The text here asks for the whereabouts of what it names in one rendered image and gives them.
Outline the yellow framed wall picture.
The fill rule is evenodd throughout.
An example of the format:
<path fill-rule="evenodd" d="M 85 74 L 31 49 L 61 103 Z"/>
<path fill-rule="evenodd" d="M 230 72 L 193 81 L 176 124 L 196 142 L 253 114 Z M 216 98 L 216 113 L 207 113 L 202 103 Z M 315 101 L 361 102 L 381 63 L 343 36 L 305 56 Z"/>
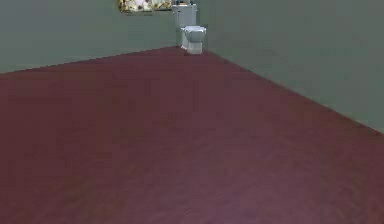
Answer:
<path fill-rule="evenodd" d="M 169 11 L 173 0 L 117 0 L 118 9 L 122 13 Z"/>

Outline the white toilet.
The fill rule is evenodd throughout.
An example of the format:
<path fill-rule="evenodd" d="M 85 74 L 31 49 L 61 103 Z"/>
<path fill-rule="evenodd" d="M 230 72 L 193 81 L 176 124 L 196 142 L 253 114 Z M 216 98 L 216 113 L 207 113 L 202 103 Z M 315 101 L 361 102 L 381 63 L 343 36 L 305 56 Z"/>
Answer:
<path fill-rule="evenodd" d="M 177 1 L 172 6 L 176 29 L 181 35 L 180 47 L 189 54 L 201 54 L 207 28 L 197 24 L 198 7 L 195 3 Z"/>

